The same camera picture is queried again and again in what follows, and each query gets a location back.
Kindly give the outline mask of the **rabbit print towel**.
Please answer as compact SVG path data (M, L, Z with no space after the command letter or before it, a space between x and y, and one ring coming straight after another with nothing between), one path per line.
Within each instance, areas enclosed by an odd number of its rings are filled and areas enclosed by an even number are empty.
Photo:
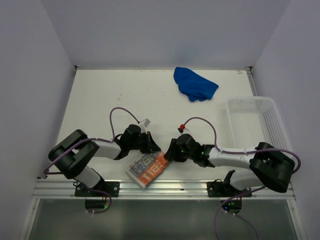
M163 173L169 162L162 151L146 153L132 162L126 169L128 176L145 189L159 175Z

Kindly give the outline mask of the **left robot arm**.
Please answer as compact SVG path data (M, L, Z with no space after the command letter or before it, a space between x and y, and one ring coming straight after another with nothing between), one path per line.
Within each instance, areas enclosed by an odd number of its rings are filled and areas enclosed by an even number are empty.
M89 138L87 134L77 129L56 145L48 154L50 166L59 169L67 179L74 179L86 186L92 196L103 193L103 178L88 166L93 157L121 160L130 151L140 151L142 154L153 154L161 151L152 135L143 124L131 124L123 133L113 140Z

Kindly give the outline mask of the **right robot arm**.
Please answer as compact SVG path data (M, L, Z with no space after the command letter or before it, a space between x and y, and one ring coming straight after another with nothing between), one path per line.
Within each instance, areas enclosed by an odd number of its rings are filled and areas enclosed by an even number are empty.
M223 192L235 196L251 187L265 186L285 193L294 173L295 162L266 142L249 149L225 148L200 144L190 134L173 138L164 155L168 162L192 160L200 167L232 167L223 183Z

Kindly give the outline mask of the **blue towel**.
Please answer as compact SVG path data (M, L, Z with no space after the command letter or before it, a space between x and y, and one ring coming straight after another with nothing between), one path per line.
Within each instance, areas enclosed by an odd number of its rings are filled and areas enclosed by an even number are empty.
M179 91L186 95L190 102L211 100L219 88L216 83L185 67L176 67L173 79Z

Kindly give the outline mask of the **white plastic basket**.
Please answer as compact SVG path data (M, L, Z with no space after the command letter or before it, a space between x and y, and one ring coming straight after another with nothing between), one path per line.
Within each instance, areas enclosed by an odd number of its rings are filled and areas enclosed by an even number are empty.
M292 150L273 99L262 96L231 97L225 101L234 148L249 148L266 142L277 149Z

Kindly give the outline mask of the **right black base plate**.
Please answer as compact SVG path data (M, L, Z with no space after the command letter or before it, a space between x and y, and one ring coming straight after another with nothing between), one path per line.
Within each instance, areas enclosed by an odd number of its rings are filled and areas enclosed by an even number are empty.
M208 181L206 183L207 195L209 198L229 198L240 194L245 194L244 197L250 198L252 193L250 190L237 190L229 184L224 184L220 179Z

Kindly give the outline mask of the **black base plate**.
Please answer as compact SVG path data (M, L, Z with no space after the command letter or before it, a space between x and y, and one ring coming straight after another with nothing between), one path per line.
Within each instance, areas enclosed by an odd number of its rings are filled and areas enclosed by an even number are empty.
M86 187L83 183L79 181L73 182L75 187L74 195L76 197L106 197L106 194L109 194L112 198L119 196L120 191L120 182L119 181L104 181L101 180L98 184L89 188Z
M224 184L220 179L208 181L206 183L207 195L209 198L229 198L240 194L245 194L244 197L250 198L252 193L250 190L237 190L229 184Z

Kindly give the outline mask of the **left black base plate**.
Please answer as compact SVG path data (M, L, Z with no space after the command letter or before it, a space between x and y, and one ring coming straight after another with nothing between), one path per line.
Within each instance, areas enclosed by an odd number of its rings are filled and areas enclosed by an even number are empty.
M112 198L119 196L120 191L120 182L119 181L104 181L101 180L98 184L89 188L86 187L83 183L79 181L73 182L75 187L74 195L76 197L106 197L106 194L109 194Z

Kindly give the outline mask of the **aluminium mounting rail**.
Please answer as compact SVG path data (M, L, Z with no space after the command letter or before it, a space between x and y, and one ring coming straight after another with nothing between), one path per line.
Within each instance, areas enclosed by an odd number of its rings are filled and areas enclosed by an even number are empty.
M74 180L38 179L31 197L33 199L75 199ZM133 180L111 180L117 200L223 200L210 197L206 180L155 180L141 188Z

